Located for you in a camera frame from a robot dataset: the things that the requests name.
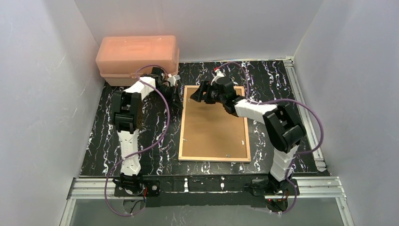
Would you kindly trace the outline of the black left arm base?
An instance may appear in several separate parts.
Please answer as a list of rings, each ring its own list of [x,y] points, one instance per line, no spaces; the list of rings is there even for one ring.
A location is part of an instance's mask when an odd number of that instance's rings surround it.
[[[115,190],[129,191],[130,195],[143,197],[157,197],[160,195],[160,181],[155,179],[146,179],[143,176],[120,175],[114,178],[112,182],[116,185]]]

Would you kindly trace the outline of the pink plastic storage box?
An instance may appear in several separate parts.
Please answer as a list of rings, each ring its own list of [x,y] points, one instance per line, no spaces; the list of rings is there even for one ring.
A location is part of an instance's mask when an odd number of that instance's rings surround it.
[[[111,86],[131,86],[154,65],[178,73],[179,47],[173,35],[103,38],[96,56],[100,75]]]

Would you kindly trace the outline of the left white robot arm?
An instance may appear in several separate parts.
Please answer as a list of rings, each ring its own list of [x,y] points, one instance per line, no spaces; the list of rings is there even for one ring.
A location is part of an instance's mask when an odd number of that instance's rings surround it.
[[[167,121],[160,138],[149,148],[163,140],[170,124],[171,107],[182,109],[177,91],[180,76],[167,74],[161,67],[154,67],[150,74],[137,77],[138,80],[129,88],[117,91],[112,99],[112,124],[120,142],[122,160],[120,174],[137,176],[141,171],[138,155],[138,133],[143,124],[143,100],[152,92],[156,92],[165,104]]]

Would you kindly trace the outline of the aluminium front rail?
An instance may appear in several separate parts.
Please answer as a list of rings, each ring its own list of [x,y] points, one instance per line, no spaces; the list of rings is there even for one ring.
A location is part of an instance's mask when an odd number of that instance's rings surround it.
[[[131,194],[105,178],[78,178],[73,180],[68,198],[71,199],[137,199],[144,194],[157,197],[163,194],[232,194],[249,190],[252,181],[264,180],[264,175],[246,176],[187,176],[147,177],[145,193]],[[295,177],[291,180],[299,198],[346,198],[339,177]]]

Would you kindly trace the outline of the aluminium rail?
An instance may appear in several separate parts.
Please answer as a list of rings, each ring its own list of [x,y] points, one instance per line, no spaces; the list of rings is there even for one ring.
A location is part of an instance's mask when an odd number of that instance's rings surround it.
[[[68,198],[71,199],[137,199],[144,194],[157,197],[163,194],[232,194],[249,190],[252,181],[264,180],[264,175],[246,176],[187,176],[147,177],[145,193],[131,194],[105,178],[78,178],[73,180]],[[339,177],[295,177],[291,180],[299,198],[346,198]]]
[[[300,84],[294,69],[294,61],[291,58],[283,59],[282,61],[286,69],[295,99],[305,104],[305,99],[303,97]],[[299,106],[298,110],[307,132],[307,140],[309,142],[309,145],[311,148],[314,148],[318,144],[318,138],[316,136],[315,129],[311,121],[312,114],[307,109],[301,106]],[[319,148],[317,151],[313,152],[312,156],[315,161],[317,171],[325,172],[327,170],[327,167],[321,149]]]

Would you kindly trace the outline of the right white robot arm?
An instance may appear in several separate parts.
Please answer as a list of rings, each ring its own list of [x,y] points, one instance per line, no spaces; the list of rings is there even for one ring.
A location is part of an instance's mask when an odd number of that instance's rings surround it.
[[[202,81],[190,98],[206,104],[221,103],[228,114],[263,123],[274,147],[269,175],[278,182],[290,176],[291,161],[306,135],[302,121],[292,109],[282,105],[247,100],[244,96],[237,94],[230,78],[220,76],[211,81]]]

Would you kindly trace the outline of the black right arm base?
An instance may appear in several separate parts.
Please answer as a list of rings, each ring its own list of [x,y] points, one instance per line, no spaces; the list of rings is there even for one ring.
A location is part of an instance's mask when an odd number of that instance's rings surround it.
[[[290,195],[300,194],[297,180],[291,179],[288,182],[286,179],[277,181],[274,178],[269,179],[253,179],[251,183],[247,184],[250,193],[254,196],[277,196],[280,199],[286,199]]]

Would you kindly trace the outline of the aluminium right side rail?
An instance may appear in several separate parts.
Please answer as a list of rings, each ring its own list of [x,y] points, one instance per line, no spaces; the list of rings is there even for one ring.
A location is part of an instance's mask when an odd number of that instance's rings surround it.
[[[286,69],[295,99],[305,104],[305,99],[303,97],[300,84],[294,69],[294,61],[291,58],[283,59],[282,61]],[[312,114],[307,109],[301,106],[299,106],[298,110],[307,132],[307,140],[309,142],[309,145],[311,148],[314,148],[318,144],[318,138],[316,136],[315,129],[311,121]],[[327,167],[321,149],[319,148],[317,151],[313,152],[312,156],[315,161],[317,171],[325,172],[327,170]]]

